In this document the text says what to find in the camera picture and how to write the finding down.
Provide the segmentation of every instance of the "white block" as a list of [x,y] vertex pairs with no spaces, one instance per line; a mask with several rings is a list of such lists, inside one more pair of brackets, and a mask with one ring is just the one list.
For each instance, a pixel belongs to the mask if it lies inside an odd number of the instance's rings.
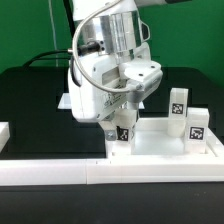
[[136,117],[136,110],[116,109],[113,122],[116,126],[132,128],[136,123]]
[[188,89],[172,88],[170,92],[167,133],[171,137],[182,137],[185,132]]
[[0,152],[9,140],[9,124],[8,122],[0,122]]
[[185,152],[205,153],[208,122],[208,109],[188,108],[184,139]]

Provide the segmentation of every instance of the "black cable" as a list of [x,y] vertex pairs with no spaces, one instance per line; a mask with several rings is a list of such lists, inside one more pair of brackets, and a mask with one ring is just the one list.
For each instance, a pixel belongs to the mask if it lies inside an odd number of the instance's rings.
[[52,61],[52,60],[70,60],[69,57],[63,57],[63,58],[36,58],[35,60],[32,61],[35,62],[35,61]]
[[63,3],[64,3],[65,11],[67,14],[70,33],[71,33],[71,36],[73,37],[75,34],[75,25],[74,25],[73,16],[72,16],[71,5],[70,5],[69,0],[63,0]]
[[76,77],[76,74],[75,74],[73,55],[71,56],[71,61],[70,61],[70,72],[71,72],[71,77],[72,77],[72,81],[74,82],[74,84],[77,85],[78,87],[81,87],[81,84],[79,83],[79,81]]
[[48,51],[48,52],[45,52],[45,53],[38,54],[37,56],[35,56],[32,59],[30,59],[29,61],[27,61],[23,65],[23,67],[29,67],[34,61],[40,60],[41,57],[48,56],[48,55],[54,55],[54,54],[61,54],[61,53],[67,53],[68,54],[68,50],[63,49],[63,50]]
[[86,54],[98,52],[100,50],[100,45],[96,41],[89,42],[86,45],[78,47],[78,55],[84,56]]

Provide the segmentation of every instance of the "metal part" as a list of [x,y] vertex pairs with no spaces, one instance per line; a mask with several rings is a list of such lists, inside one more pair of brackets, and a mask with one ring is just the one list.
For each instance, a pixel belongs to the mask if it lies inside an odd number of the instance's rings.
[[114,112],[104,118],[103,121],[112,121],[114,119]]
[[84,56],[86,54],[94,53],[100,50],[100,45],[96,41],[91,41],[86,45],[78,47],[78,54]]
[[101,16],[90,20],[82,29],[82,41],[97,41],[101,54],[129,51],[141,45],[137,11]]
[[135,86],[136,91],[126,94],[127,101],[130,103],[140,103],[158,88],[161,79],[162,71],[158,70],[158,72],[154,74],[149,73],[148,78],[143,82],[128,80],[127,86]]
[[69,49],[68,49],[68,53],[69,53],[69,54],[72,54],[72,53],[73,53],[72,48],[69,48]]
[[84,19],[79,26],[76,29],[75,35],[72,40],[72,49],[73,49],[73,56],[74,56],[74,62],[76,63],[77,68],[81,72],[81,74],[86,78],[88,82],[90,82],[93,86],[96,88],[106,91],[106,92],[111,92],[111,93],[129,93],[131,91],[134,91],[135,89],[130,89],[130,88],[122,88],[122,89],[113,89],[109,87],[102,86],[98,82],[96,82],[94,79],[92,79],[89,74],[86,72],[84,67],[82,66],[81,61],[79,60],[79,55],[78,55],[78,50],[77,50],[77,45],[78,45],[78,39],[81,33],[82,28],[89,22],[91,19],[93,19],[95,16],[99,15],[101,12],[104,12],[107,9],[112,8],[113,6],[117,5],[119,2],[122,0],[115,0],[114,2],[100,8],[96,12],[92,13],[89,15],[86,19]]
[[115,59],[118,65],[126,63],[126,62],[130,62],[134,59],[133,50],[118,52],[115,54]]
[[105,134],[105,139],[107,141],[116,141],[117,140],[117,135],[115,130],[106,130],[104,131]]

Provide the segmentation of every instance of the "screw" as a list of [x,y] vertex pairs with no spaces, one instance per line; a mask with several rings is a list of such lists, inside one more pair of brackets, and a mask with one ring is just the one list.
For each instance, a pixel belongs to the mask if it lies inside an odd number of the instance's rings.
[[142,89],[144,86],[143,84],[139,83],[137,86],[136,86],[136,90],[140,90]]
[[109,133],[107,134],[107,136],[108,136],[108,138],[113,138],[113,137],[114,137],[114,134],[113,134],[112,132],[109,132]]

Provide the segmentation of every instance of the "white cube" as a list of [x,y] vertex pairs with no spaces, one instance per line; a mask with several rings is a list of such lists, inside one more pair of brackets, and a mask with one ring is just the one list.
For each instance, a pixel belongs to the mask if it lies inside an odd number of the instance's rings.
[[208,109],[188,108],[184,139],[185,152],[205,153],[208,123]]
[[182,137],[185,132],[188,89],[172,88],[170,92],[167,133],[171,137]]

